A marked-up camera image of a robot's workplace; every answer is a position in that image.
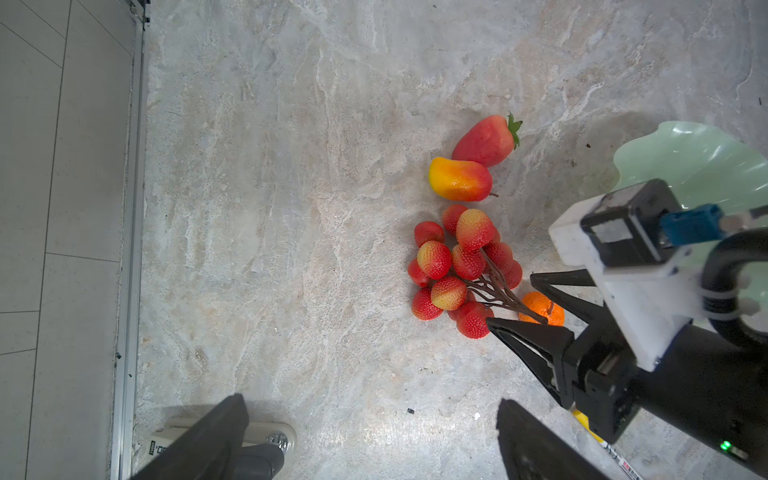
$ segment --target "pale green plate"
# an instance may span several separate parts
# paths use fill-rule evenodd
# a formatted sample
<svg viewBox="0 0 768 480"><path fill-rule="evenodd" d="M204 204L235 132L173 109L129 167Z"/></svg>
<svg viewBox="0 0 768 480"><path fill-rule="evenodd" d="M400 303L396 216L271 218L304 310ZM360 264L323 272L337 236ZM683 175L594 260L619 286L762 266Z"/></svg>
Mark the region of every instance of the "pale green plate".
<svg viewBox="0 0 768 480"><path fill-rule="evenodd" d="M622 145L614 154L621 174L614 190L653 178L665 180L684 208L719 204L734 214L768 204L768 161L717 127L665 121L652 134ZM715 242L694 247L691 265L703 265ZM768 266L753 263L743 292L768 313Z"/></svg>

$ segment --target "artificial orange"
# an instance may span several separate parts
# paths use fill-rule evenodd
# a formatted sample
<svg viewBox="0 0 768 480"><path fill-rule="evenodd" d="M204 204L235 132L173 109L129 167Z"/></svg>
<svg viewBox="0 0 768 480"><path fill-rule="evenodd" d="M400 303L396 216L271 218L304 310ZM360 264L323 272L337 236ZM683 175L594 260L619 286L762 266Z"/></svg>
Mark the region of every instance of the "artificial orange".
<svg viewBox="0 0 768 480"><path fill-rule="evenodd" d="M565 310L563 310L563 307L547 298L547 296L541 292L530 292L523 297L523 304L549 320L550 325L563 326L565 323ZM519 313L518 317L523 322L538 323L530 316L522 313Z"/></svg>

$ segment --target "gray tile floor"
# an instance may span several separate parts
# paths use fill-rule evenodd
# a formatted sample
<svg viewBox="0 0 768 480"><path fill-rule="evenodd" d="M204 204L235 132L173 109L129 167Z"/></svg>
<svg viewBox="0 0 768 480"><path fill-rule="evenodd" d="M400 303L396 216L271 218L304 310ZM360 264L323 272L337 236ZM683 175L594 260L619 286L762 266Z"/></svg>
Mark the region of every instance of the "gray tile floor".
<svg viewBox="0 0 768 480"><path fill-rule="evenodd" d="M0 2L0 478L105 478L135 23Z"/></svg>

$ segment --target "lychee branch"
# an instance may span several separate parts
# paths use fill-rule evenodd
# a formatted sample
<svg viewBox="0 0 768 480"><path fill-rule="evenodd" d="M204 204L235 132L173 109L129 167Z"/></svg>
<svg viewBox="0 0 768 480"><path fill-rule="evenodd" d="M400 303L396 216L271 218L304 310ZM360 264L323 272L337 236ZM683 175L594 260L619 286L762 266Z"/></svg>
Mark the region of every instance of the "lychee branch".
<svg viewBox="0 0 768 480"><path fill-rule="evenodd" d="M521 302L509 289L504 280L504 275L496 264L488 258L488 255L482 249L480 249L480 252L485 258L485 262L488 264L489 272L474 281L464 280L464 283L470 290L477 293L483 300L485 300L485 302L480 303L487 306L500 306L501 308L512 310L517 313L524 313L542 325L547 325L547 319L526 307L525 304L523 304L523 302Z"/></svg>

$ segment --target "black cable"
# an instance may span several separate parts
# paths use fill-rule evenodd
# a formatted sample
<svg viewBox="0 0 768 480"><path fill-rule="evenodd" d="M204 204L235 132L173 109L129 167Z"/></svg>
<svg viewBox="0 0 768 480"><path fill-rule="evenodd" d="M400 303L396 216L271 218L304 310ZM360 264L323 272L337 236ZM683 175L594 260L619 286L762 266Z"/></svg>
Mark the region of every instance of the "black cable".
<svg viewBox="0 0 768 480"><path fill-rule="evenodd" d="M736 233L717 244L710 252L701 273L701 287L705 291L725 293L733 291L730 298L704 296L707 312L728 314L738 309L737 278L750 262L768 261L768 228L756 228ZM750 328L741 318L732 320L711 319L712 327L726 340L748 349L764 349L768 335Z"/></svg>

